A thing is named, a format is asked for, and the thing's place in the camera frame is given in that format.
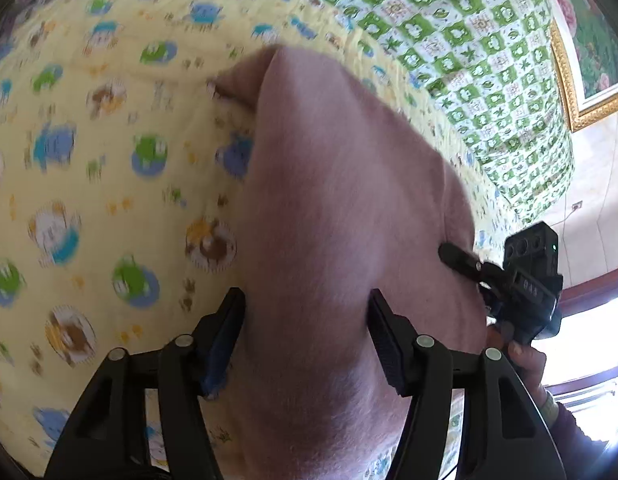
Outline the person's right hand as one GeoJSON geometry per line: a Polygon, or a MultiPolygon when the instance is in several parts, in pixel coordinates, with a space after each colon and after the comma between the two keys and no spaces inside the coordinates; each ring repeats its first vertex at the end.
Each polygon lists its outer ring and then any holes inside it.
{"type": "Polygon", "coordinates": [[[486,346],[507,354],[510,362],[519,368],[518,375],[533,401],[541,406],[548,397],[548,391],[542,385],[546,355],[530,346],[521,346],[514,340],[506,342],[495,324],[487,327],[486,346]]]}

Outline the person's right forearm sleeve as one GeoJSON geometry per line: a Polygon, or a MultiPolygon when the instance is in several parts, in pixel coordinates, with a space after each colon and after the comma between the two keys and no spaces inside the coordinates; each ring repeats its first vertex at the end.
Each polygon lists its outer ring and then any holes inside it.
{"type": "Polygon", "coordinates": [[[594,441],[574,415],[543,386],[533,395],[562,460],[567,479],[598,479],[606,465],[606,442],[594,441]]]}

